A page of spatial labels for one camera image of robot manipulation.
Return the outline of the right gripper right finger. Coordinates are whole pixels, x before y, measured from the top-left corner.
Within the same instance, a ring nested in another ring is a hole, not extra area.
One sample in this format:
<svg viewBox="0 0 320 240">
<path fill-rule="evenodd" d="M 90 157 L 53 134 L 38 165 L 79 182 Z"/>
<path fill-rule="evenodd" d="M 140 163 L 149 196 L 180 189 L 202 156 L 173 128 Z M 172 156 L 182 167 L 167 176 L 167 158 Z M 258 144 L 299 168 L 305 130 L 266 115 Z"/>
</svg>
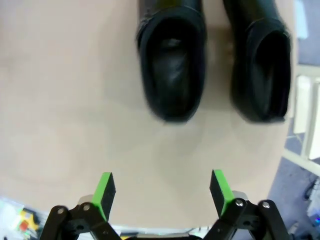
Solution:
<svg viewBox="0 0 320 240">
<path fill-rule="evenodd" d="M 237 230 L 247 230 L 254 240 L 289 240 L 291 237 L 276 204 L 269 199 L 253 204 L 235 197 L 223 172 L 213 170 L 210 193 L 218 220 L 205 240 L 231 240 Z"/>
</svg>

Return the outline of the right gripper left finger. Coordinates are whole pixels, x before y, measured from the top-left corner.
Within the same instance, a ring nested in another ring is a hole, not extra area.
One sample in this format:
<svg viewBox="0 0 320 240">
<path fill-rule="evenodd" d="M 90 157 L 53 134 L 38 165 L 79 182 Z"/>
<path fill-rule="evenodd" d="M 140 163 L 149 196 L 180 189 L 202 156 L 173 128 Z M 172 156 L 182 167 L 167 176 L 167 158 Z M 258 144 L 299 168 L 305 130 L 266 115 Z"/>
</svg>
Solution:
<svg viewBox="0 0 320 240">
<path fill-rule="evenodd" d="M 42 230 L 43 240 L 77 240 L 89 233 L 94 240 L 119 240 L 120 236 L 109 224 L 109 216 L 116 194 L 111 172 L 105 172 L 90 201 L 68 209 L 54 206 Z"/>
</svg>

